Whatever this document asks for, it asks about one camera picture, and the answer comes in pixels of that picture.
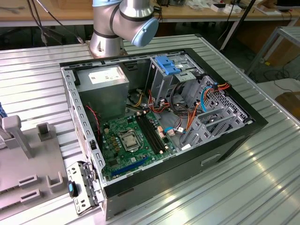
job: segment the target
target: green motherboard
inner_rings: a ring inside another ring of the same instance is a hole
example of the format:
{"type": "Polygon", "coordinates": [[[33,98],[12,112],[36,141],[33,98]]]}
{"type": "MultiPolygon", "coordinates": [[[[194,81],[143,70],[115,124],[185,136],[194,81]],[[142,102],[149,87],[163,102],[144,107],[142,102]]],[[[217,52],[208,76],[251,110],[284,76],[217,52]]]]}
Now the green motherboard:
{"type": "Polygon", "coordinates": [[[107,181],[133,172],[141,166],[149,165],[176,152],[170,139],[167,136],[163,137],[157,131],[160,124],[153,112],[144,115],[143,120],[147,123],[147,127],[141,124],[141,118],[137,116],[101,124],[103,131],[102,155],[106,164],[102,174],[107,181]],[[158,144],[160,149],[163,147],[163,151],[158,152],[156,147],[158,144]]]}

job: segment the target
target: metal workbench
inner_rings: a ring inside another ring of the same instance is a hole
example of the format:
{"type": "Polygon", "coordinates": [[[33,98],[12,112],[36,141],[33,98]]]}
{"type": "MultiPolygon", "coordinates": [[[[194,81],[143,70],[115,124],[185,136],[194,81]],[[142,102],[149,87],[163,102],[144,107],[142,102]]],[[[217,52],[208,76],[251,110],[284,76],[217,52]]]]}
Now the metal workbench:
{"type": "MultiPolygon", "coordinates": [[[[161,37],[129,54],[191,47],[269,122],[229,159],[136,206],[109,222],[101,209],[77,217],[68,194],[1,224],[299,224],[299,122],[277,105],[208,42],[194,35],[161,37]]],[[[85,45],[0,52],[0,99],[22,129],[55,124],[66,166],[83,159],[59,62],[90,59],[85,45]]]]}
{"type": "MultiPolygon", "coordinates": [[[[256,68],[258,62],[261,60],[261,58],[263,57],[263,55],[266,53],[267,50],[269,50],[269,52],[274,52],[274,50],[278,46],[276,42],[278,41],[281,42],[283,38],[289,40],[294,45],[300,47],[300,27],[277,27],[273,31],[269,39],[266,41],[266,43],[262,46],[261,50],[253,59],[253,61],[251,62],[249,68],[245,71],[245,73],[249,75],[254,70],[254,68],[256,68]]],[[[264,57],[265,59],[269,58],[270,56],[269,52],[264,57]]]]}

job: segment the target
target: wooden desk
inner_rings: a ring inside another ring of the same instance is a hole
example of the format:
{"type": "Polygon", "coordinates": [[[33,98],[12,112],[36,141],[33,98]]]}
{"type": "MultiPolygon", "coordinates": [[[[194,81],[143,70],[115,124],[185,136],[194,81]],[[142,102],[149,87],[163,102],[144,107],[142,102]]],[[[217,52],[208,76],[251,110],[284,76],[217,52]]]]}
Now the wooden desk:
{"type": "MultiPolygon", "coordinates": [[[[90,9],[60,9],[58,3],[55,0],[41,0],[47,9],[64,25],[83,25],[93,24],[93,10],[90,9]]],[[[0,27],[15,27],[15,26],[35,26],[30,11],[27,7],[26,0],[7,0],[1,1],[1,7],[17,7],[26,6],[26,9],[20,10],[19,14],[13,14],[11,12],[0,9],[0,27]]],[[[57,25],[57,23],[37,4],[37,10],[43,25],[57,25]]],[[[232,14],[230,21],[238,21],[242,16],[240,14],[232,14]]],[[[273,20],[298,20],[300,17],[300,11],[294,10],[289,13],[283,13],[281,15],[267,16],[258,10],[251,10],[246,21],[273,21],[273,20]]],[[[190,7],[163,7],[163,22],[176,23],[176,22],[217,22],[226,21],[228,14],[217,13],[211,9],[205,8],[203,10],[193,10],[190,7]]]]}

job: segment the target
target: black ram slot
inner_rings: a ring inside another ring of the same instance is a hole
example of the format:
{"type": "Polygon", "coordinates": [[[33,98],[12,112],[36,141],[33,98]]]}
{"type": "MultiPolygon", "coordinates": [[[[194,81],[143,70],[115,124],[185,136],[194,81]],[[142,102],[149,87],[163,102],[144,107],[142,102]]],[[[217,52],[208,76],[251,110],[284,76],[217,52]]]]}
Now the black ram slot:
{"type": "Polygon", "coordinates": [[[142,132],[145,134],[147,141],[149,142],[152,150],[155,154],[160,154],[159,152],[165,151],[165,147],[160,141],[158,135],[152,128],[151,123],[148,121],[146,116],[136,117],[137,124],[141,128],[142,132]]]}
{"type": "Polygon", "coordinates": [[[149,129],[144,125],[144,122],[141,119],[141,117],[137,117],[136,121],[137,121],[139,127],[141,128],[142,132],[144,133],[147,141],[149,142],[152,150],[155,152],[155,154],[158,154],[160,151],[159,147],[156,145],[155,139],[151,135],[151,132],[149,131],[149,129]]]}

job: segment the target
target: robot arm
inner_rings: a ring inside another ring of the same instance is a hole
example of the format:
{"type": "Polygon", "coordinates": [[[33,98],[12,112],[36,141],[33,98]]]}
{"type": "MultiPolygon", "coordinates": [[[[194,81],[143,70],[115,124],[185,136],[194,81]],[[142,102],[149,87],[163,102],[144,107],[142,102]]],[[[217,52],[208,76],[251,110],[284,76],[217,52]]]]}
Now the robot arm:
{"type": "Polygon", "coordinates": [[[93,8],[90,49],[96,57],[121,55],[122,38],[143,47],[157,32],[150,0],[94,0],[93,8]]]}

